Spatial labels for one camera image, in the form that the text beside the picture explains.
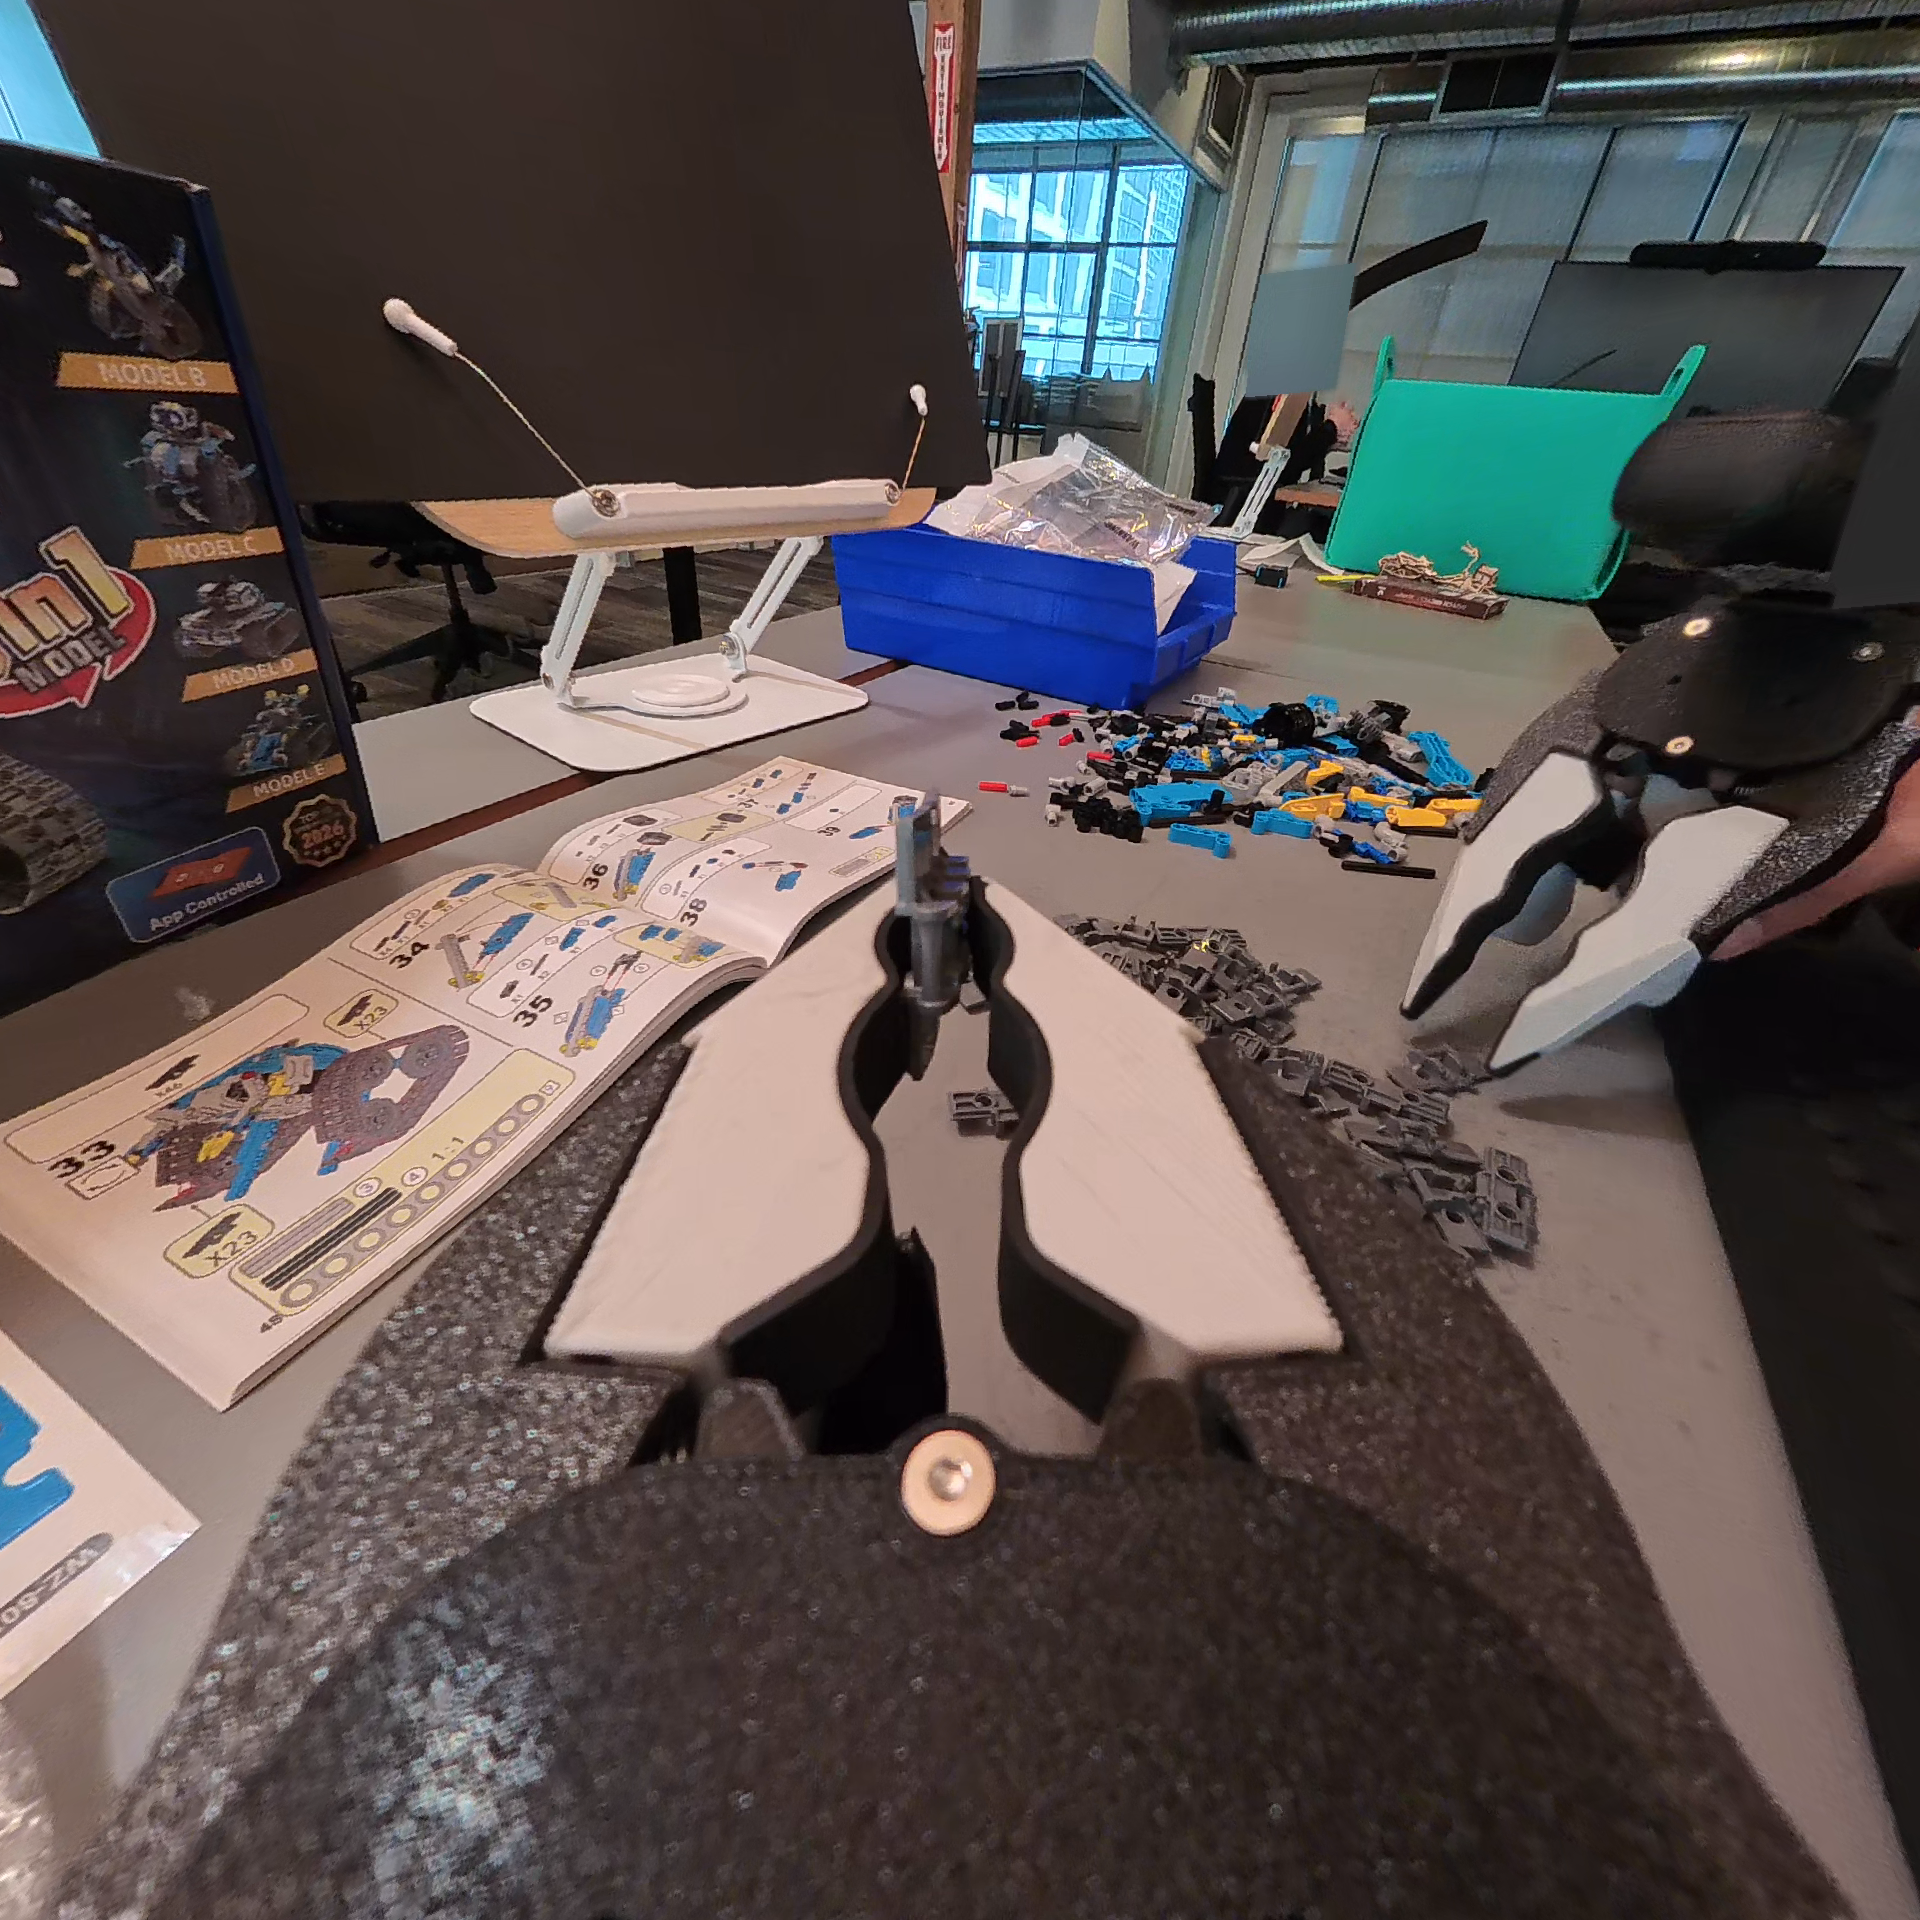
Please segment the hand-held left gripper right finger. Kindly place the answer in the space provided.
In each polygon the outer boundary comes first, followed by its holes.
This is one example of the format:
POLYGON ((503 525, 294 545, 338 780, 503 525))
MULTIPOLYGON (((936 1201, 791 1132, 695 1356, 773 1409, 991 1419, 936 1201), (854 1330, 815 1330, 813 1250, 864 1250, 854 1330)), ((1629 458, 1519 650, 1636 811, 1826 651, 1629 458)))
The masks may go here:
POLYGON ((999 1318, 1080 1414, 1136 1377, 1336 1353, 1342 1329, 1196 1033, 1007 886, 972 903, 1001 1166, 999 1318))

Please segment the clear plastic bags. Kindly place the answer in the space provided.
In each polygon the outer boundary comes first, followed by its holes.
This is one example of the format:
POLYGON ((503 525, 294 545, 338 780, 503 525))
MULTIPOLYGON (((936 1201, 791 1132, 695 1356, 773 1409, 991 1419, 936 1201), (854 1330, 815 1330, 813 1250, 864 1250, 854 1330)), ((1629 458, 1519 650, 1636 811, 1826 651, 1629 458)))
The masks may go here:
POLYGON ((1214 515, 1210 506, 1166 494, 1101 445, 1070 434, 1053 452, 1004 465, 986 484, 960 489, 922 525, 1146 569, 1164 631, 1196 579, 1182 555, 1214 515))

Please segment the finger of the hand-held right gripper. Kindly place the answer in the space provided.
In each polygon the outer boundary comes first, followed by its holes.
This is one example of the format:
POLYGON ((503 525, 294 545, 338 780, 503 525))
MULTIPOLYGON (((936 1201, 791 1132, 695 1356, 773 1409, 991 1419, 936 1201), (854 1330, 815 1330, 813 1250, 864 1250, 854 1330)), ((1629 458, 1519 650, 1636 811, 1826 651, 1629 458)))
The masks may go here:
POLYGON ((1570 860, 1614 831, 1615 805, 1592 761, 1550 751, 1472 822, 1407 979, 1407 1019, 1449 993, 1486 942, 1537 945, 1561 926, 1576 889, 1570 860))
POLYGON ((1558 1050, 1622 1009, 1677 994, 1701 963, 1696 924, 1788 825, 1758 807, 1712 807, 1658 827, 1615 911, 1585 926, 1566 965, 1518 1006, 1493 1073, 1558 1050))

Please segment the person's right hand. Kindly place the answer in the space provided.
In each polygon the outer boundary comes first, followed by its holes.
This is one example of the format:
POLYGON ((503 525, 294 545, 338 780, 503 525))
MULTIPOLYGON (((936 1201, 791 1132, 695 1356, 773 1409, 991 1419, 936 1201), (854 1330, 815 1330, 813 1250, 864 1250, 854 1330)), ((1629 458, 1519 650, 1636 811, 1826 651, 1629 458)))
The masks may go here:
POLYGON ((1887 807, 1877 834, 1828 877, 1807 889, 1778 898, 1762 911, 1737 924, 1712 951, 1726 963, 1809 929, 1861 898, 1917 882, 1917 761, 1889 789, 1887 807))

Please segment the scattered black and red pins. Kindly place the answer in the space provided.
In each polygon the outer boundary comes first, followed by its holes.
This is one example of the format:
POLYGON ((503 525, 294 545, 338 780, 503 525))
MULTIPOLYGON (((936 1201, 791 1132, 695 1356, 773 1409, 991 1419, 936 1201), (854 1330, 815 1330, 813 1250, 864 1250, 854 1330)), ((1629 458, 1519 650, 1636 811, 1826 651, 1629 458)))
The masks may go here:
POLYGON ((1101 750, 1096 719, 1031 692, 991 705, 991 737, 973 754, 976 793, 985 801, 1044 797, 1086 775, 1101 750))

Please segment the printed toy set box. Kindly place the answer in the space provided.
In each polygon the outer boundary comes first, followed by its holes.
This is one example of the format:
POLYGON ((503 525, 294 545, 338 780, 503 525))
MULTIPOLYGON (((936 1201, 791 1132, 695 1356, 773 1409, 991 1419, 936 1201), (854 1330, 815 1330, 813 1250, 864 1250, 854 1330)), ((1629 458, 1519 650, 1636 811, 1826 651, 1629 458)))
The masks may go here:
POLYGON ((207 193, 2 151, 2 1006, 374 843, 207 193))

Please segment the black equipment case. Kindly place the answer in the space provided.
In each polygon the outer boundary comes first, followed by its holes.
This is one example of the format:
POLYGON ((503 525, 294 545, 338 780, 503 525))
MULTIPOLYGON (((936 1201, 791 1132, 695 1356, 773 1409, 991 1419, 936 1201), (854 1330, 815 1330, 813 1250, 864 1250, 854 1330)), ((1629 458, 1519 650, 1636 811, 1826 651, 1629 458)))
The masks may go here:
POLYGON ((1701 273, 1552 265, 1509 381, 1654 393, 1694 346, 1686 409, 1817 409, 1877 323, 1896 267, 1701 273))

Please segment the blue sticker sheet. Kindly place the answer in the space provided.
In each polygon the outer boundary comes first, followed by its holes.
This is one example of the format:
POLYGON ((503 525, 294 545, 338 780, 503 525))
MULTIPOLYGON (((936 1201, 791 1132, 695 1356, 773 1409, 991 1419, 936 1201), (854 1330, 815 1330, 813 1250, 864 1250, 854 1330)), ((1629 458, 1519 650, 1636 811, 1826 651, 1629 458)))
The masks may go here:
POLYGON ((199 1530, 12 1339, 2 1339, 2 1692, 199 1530))

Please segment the brown wooden model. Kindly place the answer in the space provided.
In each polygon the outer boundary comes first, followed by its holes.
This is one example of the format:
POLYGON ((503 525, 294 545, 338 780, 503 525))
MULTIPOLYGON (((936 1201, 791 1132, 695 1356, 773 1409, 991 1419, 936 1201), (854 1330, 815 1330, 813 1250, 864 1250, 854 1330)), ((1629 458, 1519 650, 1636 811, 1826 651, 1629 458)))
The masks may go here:
POLYGON ((1385 604, 1487 620, 1505 610, 1496 566, 1480 562, 1474 545, 1463 545, 1465 565, 1440 571, 1426 555, 1398 551, 1380 557, 1373 571, 1352 573, 1344 585, 1385 604))

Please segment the black partition panel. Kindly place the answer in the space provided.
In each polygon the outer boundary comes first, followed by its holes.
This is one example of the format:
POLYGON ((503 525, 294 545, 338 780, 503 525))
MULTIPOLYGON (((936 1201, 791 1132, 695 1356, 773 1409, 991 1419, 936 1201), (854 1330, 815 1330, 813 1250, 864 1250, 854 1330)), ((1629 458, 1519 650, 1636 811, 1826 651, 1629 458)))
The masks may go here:
POLYGON ((210 193, 294 501, 989 470, 906 4, 37 4, 210 193))

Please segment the silver ventilation duct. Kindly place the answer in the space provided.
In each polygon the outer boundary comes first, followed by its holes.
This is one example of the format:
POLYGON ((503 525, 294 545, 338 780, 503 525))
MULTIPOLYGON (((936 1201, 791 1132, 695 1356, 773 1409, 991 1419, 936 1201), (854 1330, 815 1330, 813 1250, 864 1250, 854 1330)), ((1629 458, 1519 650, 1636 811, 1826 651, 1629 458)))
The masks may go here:
POLYGON ((1168 60, 1382 71, 1372 121, 1916 106, 1916 2, 1175 4, 1168 60))

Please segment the pile of grey track links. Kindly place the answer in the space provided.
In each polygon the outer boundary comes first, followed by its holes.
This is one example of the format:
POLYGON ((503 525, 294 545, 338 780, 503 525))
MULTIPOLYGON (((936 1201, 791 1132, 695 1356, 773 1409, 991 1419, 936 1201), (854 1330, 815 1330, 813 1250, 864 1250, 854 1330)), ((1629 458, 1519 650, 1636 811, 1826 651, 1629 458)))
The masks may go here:
MULTIPOLYGON (((966 981, 976 979, 983 1004, 991 1009, 976 975, 972 903, 966 981)), ((1056 926, 1196 1033, 1312 1276, 1309 1204, 1282 1166, 1285 1143, 1263 1132, 1278 1117, 1265 1106, 1270 1095, 1297 1097, 1309 1116, 1330 1123, 1361 1167, 1389 1190, 1402 1190, 1454 1252, 1522 1257, 1534 1247, 1537 1204, 1529 1167, 1501 1148, 1470 1155, 1450 1133, 1446 1097, 1479 1083, 1480 1070, 1440 1046, 1392 1070, 1394 1083, 1388 1086, 1330 1057, 1290 1046, 1290 1004, 1313 981, 1260 963, 1237 929, 1136 926, 1096 916, 1060 919, 1056 926)))

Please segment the wooden post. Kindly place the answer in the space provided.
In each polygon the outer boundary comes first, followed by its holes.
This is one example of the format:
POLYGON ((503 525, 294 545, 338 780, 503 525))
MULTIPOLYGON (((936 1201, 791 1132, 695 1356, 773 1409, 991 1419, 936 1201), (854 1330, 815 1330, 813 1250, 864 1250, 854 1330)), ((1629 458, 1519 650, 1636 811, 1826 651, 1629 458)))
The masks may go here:
POLYGON ((981 2, 926 2, 922 89, 954 277, 968 245, 972 134, 981 2))

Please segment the blue plastic bin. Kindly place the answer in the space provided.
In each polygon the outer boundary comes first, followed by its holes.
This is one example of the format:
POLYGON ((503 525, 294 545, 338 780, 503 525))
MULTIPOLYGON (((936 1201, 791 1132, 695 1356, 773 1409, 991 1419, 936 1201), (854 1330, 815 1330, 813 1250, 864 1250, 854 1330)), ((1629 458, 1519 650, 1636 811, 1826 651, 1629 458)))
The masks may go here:
POLYGON ((1198 538, 1166 628, 1145 566, 951 538, 926 525, 832 539, 846 644, 914 666, 1138 708, 1231 631, 1237 548, 1198 538))

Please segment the open instruction booklet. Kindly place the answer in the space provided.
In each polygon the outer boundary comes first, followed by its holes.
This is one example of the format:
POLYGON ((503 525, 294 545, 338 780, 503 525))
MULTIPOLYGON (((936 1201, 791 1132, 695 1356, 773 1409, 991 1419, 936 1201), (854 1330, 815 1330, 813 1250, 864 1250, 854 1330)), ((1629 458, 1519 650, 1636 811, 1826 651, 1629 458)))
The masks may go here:
POLYGON ((383 1285, 689 1006, 890 869, 898 785, 774 756, 412 891, 4 1126, 2 1228, 214 1409, 383 1285))

